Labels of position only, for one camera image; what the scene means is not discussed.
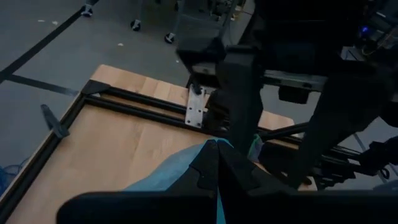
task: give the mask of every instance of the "silver metal plate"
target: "silver metal plate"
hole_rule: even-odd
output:
[[[203,104],[205,101],[205,89],[201,87],[201,94],[196,95],[192,84],[189,86],[187,112],[185,124],[200,128],[203,121]]]

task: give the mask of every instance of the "metal frame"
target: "metal frame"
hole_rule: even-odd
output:
[[[196,67],[196,72],[200,72],[200,75],[190,75],[187,84],[188,86],[194,81],[201,86],[207,86],[211,88],[220,88],[220,83],[217,80],[215,66],[212,67]],[[308,75],[308,74],[297,74],[289,72],[280,72],[275,70],[266,70],[262,77],[262,82],[265,85],[273,86],[288,86],[299,88],[308,91],[315,91],[321,93],[323,86],[328,81],[328,77],[321,75]],[[398,103],[398,93],[394,94],[392,102]]]
[[[268,133],[262,134],[261,139],[263,141],[267,141],[271,139],[279,139],[281,137],[290,136],[292,134],[304,133],[307,126],[308,122],[275,129]]]
[[[94,96],[93,94],[96,93],[115,96],[125,100],[134,101],[156,108],[161,108],[167,111],[172,111],[178,114],[185,114],[187,110],[187,108],[182,105],[141,95],[131,91],[122,90],[120,88],[115,88],[105,83],[90,80],[81,91],[81,93],[77,96],[71,107],[69,107],[63,118],[60,120],[60,125],[69,128],[73,124],[75,118],[79,115],[81,109],[87,104],[116,111],[119,113],[149,119],[151,121],[168,124],[178,128],[196,131],[198,133],[208,134],[221,138],[227,137],[227,132],[225,130],[211,131],[204,128],[196,128],[194,126],[185,124],[185,121],[183,119]],[[229,121],[226,119],[224,121],[224,124],[228,125]],[[266,133],[270,132],[270,130],[265,128],[258,128],[257,131],[260,133],[260,135],[263,136],[266,136]],[[285,136],[279,139],[281,139],[283,142],[296,145],[299,145],[301,142],[300,138],[295,138],[292,136]],[[4,223],[14,211],[20,200],[23,198],[24,194],[28,191],[30,185],[33,183],[43,166],[46,164],[47,160],[52,155],[53,151],[56,150],[61,140],[62,138],[58,138],[54,132],[51,132],[49,137],[44,141],[44,143],[40,146],[32,159],[26,165],[26,167],[19,174],[13,185],[10,186],[8,190],[4,193],[2,200],[0,201],[0,223]],[[357,157],[359,153],[347,148],[336,146],[330,150],[330,154],[333,154],[337,157],[340,156],[351,159]],[[338,163],[336,164],[349,165],[342,164],[344,163],[344,161],[337,162]]]

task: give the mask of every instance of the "blue light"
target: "blue light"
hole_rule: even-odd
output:
[[[369,28],[367,26],[362,27],[362,32],[367,32]]]

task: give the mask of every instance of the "caster wheel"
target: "caster wheel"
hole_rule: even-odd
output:
[[[175,36],[175,34],[168,33],[168,34],[166,34],[166,36],[164,36],[164,41],[168,44],[172,44],[174,42],[174,36]]]
[[[81,12],[81,15],[87,18],[90,18],[93,15],[93,10],[89,9],[88,11]]]
[[[134,31],[139,31],[141,29],[141,21],[136,19],[130,23],[130,28]]]

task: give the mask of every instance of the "black tape line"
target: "black tape line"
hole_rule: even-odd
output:
[[[76,96],[77,94],[79,94],[79,92],[76,90],[72,90],[72,89],[54,85],[54,84],[49,84],[46,82],[33,80],[31,78],[21,77],[18,75],[9,75],[7,78],[7,81],[32,86],[32,87],[40,88],[42,90],[48,90],[48,91],[52,91],[54,93],[60,93],[60,94],[64,94],[67,96]]]
[[[7,80],[14,72],[20,69],[26,62],[28,62],[32,57],[39,53],[45,46],[47,46],[53,39],[60,35],[65,29],[72,25],[81,15],[84,7],[75,12],[69,19],[53,30],[49,35],[44,37],[39,43],[34,45],[31,49],[21,55],[17,60],[8,65],[5,69],[0,72],[0,84]]]

